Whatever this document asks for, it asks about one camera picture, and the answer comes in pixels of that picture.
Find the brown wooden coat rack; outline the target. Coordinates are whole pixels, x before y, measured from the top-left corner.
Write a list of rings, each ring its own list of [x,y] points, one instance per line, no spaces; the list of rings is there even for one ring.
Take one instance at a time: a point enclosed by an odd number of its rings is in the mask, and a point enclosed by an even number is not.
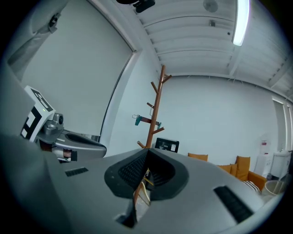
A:
[[[143,145],[140,141],[137,142],[137,144],[143,149],[150,149],[151,145],[152,145],[153,135],[164,130],[164,127],[155,130],[155,126],[156,126],[155,123],[157,121],[157,114],[158,114],[160,99],[161,99],[161,94],[162,94],[162,86],[167,80],[169,80],[172,77],[172,75],[165,74],[165,69],[166,69],[165,65],[163,65],[162,69],[161,69],[161,74],[160,74],[158,86],[155,86],[154,82],[151,82],[151,85],[152,85],[154,91],[156,92],[156,99],[155,99],[154,105],[147,103],[147,105],[153,109],[153,113],[152,113],[152,118],[151,118],[152,122],[149,127],[148,137],[147,137],[147,141],[146,141],[146,146]],[[140,191],[141,191],[141,182],[140,182],[138,188],[135,190],[134,195],[133,195],[134,205],[136,205],[136,203],[137,203],[137,199],[140,195]]]

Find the long ceiling light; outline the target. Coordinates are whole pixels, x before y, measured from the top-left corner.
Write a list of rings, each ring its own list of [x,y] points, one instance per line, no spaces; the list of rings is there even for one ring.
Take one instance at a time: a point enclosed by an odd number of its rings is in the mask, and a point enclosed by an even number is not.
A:
[[[241,47],[246,34],[250,16],[250,0],[236,0],[236,17],[232,42]]]

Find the white cabinet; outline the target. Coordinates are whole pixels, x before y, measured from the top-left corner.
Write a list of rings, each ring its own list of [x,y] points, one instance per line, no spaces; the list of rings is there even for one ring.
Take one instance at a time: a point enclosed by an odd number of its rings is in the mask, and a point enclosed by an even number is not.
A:
[[[272,157],[269,155],[259,155],[255,165],[254,172],[264,178],[270,173],[272,165]]]

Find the round ceiling device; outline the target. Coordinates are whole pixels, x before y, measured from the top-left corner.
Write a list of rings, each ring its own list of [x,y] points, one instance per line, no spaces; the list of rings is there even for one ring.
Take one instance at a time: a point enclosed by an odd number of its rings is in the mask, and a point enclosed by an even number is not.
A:
[[[218,10],[218,3],[216,2],[216,0],[204,0],[203,6],[205,10],[210,13],[214,13]]]

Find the gold metal hanger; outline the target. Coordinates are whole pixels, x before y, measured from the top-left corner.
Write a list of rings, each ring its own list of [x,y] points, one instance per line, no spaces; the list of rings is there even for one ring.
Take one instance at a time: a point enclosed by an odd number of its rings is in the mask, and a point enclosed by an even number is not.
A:
[[[146,203],[148,206],[151,203],[150,200],[150,193],[154,190],[154,182],[151,181],[152,174],[149,169],[147,169],[146,173],[144,174],[142,181],[141,181],[141,191],[142,196],[139,197]]]

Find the orange sofa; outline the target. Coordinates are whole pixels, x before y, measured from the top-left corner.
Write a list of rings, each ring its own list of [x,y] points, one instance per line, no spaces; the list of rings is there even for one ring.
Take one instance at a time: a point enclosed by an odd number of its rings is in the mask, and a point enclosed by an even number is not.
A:
[[[218,167],[223,169],[224,171],[226,171],[230,175],[236,177],[237,164],[218,165]],[[265,183],[267,182],[267,179],[252,172],[252,171],[249,171],[247,181],[252,181],[255,185],[257,185],[260,189],[260,194],[261,194],[261,191],[265,187]]]

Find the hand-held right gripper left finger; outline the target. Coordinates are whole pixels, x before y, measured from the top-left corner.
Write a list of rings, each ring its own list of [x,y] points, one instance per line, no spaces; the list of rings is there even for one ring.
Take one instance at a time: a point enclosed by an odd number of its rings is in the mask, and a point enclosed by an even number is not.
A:
[[[60,164],[44,152],[50,188],[46,193],[43,226],[53,234],[147,234],[135,222],[134,189],[120,168],[134,170],[147,151],[133,150],[87,162]]]

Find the beige round bin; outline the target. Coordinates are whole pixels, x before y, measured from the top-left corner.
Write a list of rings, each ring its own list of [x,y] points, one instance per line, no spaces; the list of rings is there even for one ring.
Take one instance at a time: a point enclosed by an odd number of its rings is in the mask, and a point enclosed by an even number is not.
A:
[[[287,184],[283,181],[268,181],[262,191],[263,194],[276,196],[285,192]]]

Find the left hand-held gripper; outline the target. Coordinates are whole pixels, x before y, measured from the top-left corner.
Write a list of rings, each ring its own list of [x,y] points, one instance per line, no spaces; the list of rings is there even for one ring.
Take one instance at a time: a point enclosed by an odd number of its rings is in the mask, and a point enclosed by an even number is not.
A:
[[[107,148],[91,139],[64,129],[63,115],[46,101],[40,91],[26,86],[24,90],[35,102],[20,133],[30,142],[39,142],[42,150],[62,148],[76,152],[77,158],[103,158]]]

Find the striped cushion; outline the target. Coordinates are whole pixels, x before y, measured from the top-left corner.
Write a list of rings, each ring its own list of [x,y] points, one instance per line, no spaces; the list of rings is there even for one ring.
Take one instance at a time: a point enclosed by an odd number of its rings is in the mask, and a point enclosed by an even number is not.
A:
[[[243,181],[243,183],[248,186],[251,190],[260,193],[260,189],[257,185],[255,185],[252,181]]]

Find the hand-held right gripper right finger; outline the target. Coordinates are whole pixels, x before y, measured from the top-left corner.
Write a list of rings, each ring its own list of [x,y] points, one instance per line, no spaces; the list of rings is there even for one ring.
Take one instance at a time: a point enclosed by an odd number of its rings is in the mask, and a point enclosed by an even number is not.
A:
[[[214,189],[228,187],[252,213],[259,211],[261,197],[236,177],[218,166],[169,151],[152,149],[182,163],[189,179],[174,198],[152,201],[136,225],[140,234],[216,234],[234,228],[237,221]]]

